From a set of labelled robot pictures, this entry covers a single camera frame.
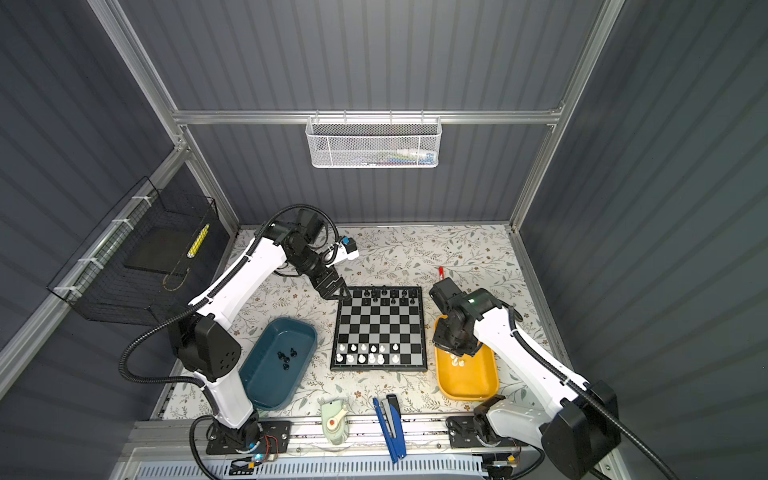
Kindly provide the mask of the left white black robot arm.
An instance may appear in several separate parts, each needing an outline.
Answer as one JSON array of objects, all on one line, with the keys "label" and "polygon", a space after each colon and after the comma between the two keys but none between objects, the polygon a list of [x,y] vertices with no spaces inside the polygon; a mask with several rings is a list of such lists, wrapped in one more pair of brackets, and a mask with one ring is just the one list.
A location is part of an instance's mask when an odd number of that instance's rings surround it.
[{"label": "left white black robot arm", "polygon": [[[358,258],[356,242],[340,234],[333,220],[308,204],[284,207],[261,224],[235,263],[179,313],[133,340],[118,361],[120,375],[138,384],[188,383],[204,394],[212,422],[233,449],[249,452],[262,443],[258,415],[236,371],[242,353],[229,330],[246,301],[284,265],[306,277],[325,300],[348,294],[335,266]],[[150,377],[132,372],[134,351],[153,335],[168,330],[172,352],[187,370],[184,376]]]}]

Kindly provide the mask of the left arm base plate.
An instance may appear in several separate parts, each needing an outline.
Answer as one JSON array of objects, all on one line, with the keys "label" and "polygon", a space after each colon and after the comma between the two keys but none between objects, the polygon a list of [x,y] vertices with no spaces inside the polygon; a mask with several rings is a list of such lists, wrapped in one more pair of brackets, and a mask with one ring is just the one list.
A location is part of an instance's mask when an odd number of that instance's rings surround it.
[{"label": "left arm base plate", "polygon": [[251,421],[232,429],[214,420],[206,430],[205,452],[208,455],[286,453],[291,427],[289,421]]}]

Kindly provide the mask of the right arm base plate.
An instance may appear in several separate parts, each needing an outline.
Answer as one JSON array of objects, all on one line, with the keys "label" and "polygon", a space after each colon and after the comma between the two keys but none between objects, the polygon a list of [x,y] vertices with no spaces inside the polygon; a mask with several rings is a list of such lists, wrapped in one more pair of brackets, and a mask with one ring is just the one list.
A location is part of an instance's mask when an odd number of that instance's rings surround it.
[{"label": "right arm base plate", "polygon": [[448,430],[450,445],[454,449],[518,446],[514,440],[497,435],[488,422],[480,417],[449,416],[445,420],[445,425]]}]

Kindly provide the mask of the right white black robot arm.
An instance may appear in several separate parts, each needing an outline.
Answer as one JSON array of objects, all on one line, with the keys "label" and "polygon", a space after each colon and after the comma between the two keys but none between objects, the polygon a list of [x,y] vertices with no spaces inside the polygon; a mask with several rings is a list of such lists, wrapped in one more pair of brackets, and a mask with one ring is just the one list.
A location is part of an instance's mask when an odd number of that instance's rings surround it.
[{"label": "right white black robot arm", "polygon": [[619,419],[618,399],[605,382],[590,382],[558,361],[521,327],[519,312],[485,289],[463,292],[450,278],[429,295],[442,316],[435,346],[457,357],[488,347],[532,391],[538,407],[526,409],[494,395],[471,416],[447,425],[457,443],[495,447],[515,440],[537,449],[569,479],[581,479],[629,440],[668,479],[672,468]]}]

